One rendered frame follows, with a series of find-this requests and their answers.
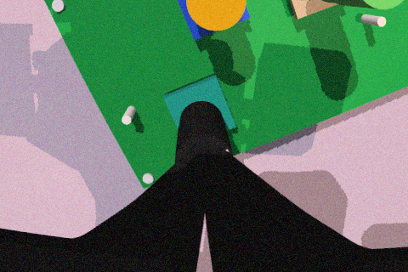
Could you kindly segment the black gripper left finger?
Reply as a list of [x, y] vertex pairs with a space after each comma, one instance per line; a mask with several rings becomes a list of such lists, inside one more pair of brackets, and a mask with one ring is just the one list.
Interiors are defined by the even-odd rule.
[[148, 190], [76, 238], [0, 229], [0, 272], [196, 272], [210, 156], [193, 146]]

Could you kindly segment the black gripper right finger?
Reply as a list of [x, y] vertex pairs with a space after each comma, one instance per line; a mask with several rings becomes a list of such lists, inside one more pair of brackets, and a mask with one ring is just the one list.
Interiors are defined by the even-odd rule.
[[208, 147], [213, 272], [408, 272], [408, 246], [367, 248], [327, 227], [222, 147]]

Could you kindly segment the green circuit board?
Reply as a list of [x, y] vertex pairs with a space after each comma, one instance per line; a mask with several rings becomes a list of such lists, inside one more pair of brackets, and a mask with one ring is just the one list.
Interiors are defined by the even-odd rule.
[[44, 1], [144, 190], [408, 86], [408, 0]]

